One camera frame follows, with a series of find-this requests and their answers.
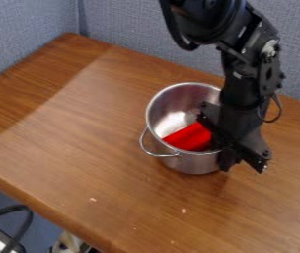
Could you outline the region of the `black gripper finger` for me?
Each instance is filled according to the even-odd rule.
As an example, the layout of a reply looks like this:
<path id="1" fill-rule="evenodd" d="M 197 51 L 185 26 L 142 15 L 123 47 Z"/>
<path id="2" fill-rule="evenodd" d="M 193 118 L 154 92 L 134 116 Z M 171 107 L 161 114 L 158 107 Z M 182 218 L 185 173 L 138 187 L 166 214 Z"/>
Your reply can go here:
<path id="1" fill-rule="evenodd" d="M 224 148 L 218 156 L 220 170 L 228 172 L 230 168 L 240 162 L 241 157 L 237 151 L 230 147 Z"/>

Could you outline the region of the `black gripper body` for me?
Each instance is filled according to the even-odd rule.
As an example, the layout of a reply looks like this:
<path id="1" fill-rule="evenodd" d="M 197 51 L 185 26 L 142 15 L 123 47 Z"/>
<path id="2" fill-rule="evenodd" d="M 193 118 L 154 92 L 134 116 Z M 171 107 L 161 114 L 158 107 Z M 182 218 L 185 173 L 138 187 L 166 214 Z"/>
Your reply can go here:
<path id="1" fill-rule="evenodd" d="M 220 153 L 224 148 L 233 148 L 241 161 L 261 174 L 268 167 L 270 150 L 260 134 L 256 107 L 242 109 L 202 102 L 198 109 L 197 121 L 212 132 L 212 146 Z"/>

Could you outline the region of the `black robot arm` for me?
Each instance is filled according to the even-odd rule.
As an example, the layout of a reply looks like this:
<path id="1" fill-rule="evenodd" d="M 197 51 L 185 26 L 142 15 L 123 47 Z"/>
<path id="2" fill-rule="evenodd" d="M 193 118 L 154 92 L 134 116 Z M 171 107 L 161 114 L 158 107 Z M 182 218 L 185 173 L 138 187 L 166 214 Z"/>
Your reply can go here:
<path id="1" fill-rule="evenodd" d="M 280 68 L 277 29 L 248 0 L 157 0 L 171 40 L 193 51 L 213 45 L 221 54 L 224 86 L 220 102 L 200 103 L 197 121 L 213 133 L 218 167 L 245 162 L 258 173 L 272 151 L 260 128 L 277 121 L 266 116 L 278 105 L 285 79 Z"/>

